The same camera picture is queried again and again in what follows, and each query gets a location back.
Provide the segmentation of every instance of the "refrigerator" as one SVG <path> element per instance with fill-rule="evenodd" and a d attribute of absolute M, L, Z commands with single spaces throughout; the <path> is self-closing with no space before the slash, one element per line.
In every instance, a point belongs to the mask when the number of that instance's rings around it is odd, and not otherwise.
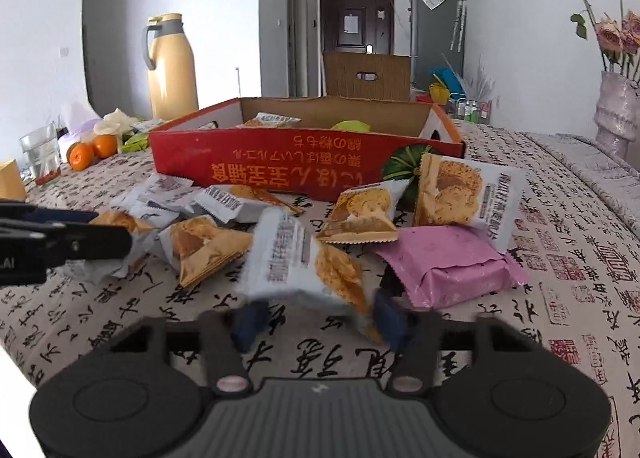
<path fill-rule="evenodd" d="M 431 10 L 424 0 L 411 0 L 411 84 L 419 90 L 428 91 L 429 85 L 434 82 L 433 76 L 429 74 L 430 70 L 447 65 L 442 54 L 456 72 L 463 74 L 466 24 L 462 34 L 462 47 L 458 52 L 462 12 L 453 50 L 450 50 L 458 15 L 458 1 L 444 0 Z"/>

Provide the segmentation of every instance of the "thermos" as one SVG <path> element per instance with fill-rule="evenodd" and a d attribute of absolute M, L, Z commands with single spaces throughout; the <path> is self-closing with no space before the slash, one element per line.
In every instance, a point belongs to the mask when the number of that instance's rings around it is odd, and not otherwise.
<path fill-rule="evenodd" d="M 143 39 L 154 118 L 173 118 L 199 109 L 193 50 L 184 35 L 181 14 L 149 18 Z M 154 32 L 151 47 L 148 35 Z"/>

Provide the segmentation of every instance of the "white vase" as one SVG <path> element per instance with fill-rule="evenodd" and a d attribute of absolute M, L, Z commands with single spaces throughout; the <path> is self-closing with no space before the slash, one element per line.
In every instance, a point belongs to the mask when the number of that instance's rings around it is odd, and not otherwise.
<path fill-rule="evenodd" d="M 598 125 L 596 141 L 626 158 L 629 143 L 636 139 L 638 110 L 638 85 L 618 73 L 602 72 L 600 98 L 593 117 Z"/>

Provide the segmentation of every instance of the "dried rose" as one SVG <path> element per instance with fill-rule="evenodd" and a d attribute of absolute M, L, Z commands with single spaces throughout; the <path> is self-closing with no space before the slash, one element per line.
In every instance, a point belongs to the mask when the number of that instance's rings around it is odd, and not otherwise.
<path fill-rule="evenodd" d="M 622 28 L 631 32 L 636 43 L 640 45 L 640 16 L 630 10 L 622 22 Z"/>
<path fill-rule="evenodd" d="M 622 38 L 622 50 L 624 53 L 630 53 L 631 55 L 636 55 L 638 53 L 638 43 L 628 30 L 623 30 L 620 37 Z"/>
<path fill-rule="evenodd" d="M 620 29 L 615 22 L 596 23 L 596 35 L 598 36 L 598 43 L 603 50 L 615 53 L 622 52 Z"/>

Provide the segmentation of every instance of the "glass of water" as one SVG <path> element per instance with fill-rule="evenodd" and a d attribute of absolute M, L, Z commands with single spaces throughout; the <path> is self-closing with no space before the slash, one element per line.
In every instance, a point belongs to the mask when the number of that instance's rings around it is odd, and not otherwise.
<path fill-rule="evenodd" d="M 37 185 L 46 184 L 60 176 L 62 160 L 55 123 L 26 134 L 20 139 L 20 145 Z"/>

